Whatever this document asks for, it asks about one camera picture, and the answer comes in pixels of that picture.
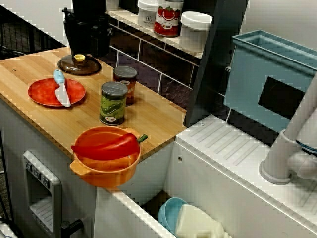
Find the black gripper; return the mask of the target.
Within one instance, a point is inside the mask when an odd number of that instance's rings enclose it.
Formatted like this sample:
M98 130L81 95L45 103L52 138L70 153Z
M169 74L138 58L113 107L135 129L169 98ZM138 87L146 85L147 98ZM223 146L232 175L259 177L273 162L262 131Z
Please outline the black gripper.
M68 34L68 42L71 48L71 54L86 55L90 53L93 57L103 57L109 52L108 35L109 17L104 11L93 11L84 9L83 12L75 12L72 8L64 8L64 30ZM85 33L73 31L75 27L84 25L94 28L90 38Z

